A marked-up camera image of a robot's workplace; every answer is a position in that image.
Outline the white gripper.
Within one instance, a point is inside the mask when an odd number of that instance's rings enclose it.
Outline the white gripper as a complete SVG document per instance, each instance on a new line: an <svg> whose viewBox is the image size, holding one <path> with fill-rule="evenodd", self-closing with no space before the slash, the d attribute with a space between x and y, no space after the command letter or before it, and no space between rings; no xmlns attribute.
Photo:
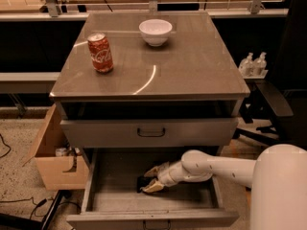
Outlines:
<svg viewBox="0 0 307 230"><path fill-rule="evenodd" d="M153 179L147 186L142 187L141 191L146 194L160 192L165 186L172 187L183 181L185 175L186 170L180 162L165 162L144 173L145 177L157 177L158 180Z"/></svg>

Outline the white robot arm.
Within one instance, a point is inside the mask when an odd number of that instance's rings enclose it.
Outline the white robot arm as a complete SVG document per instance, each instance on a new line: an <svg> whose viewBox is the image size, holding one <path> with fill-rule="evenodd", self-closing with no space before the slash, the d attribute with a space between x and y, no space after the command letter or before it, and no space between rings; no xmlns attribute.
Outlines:
<svg viewBox="0 0 307 230"><path fill-rule="evenodd" d="M148 194L213 175L228 178L251 189L249 230L307 230L307 151L297 146L274 145L255 160L191 149L145 175L152 181L141 190Z"/></svg>

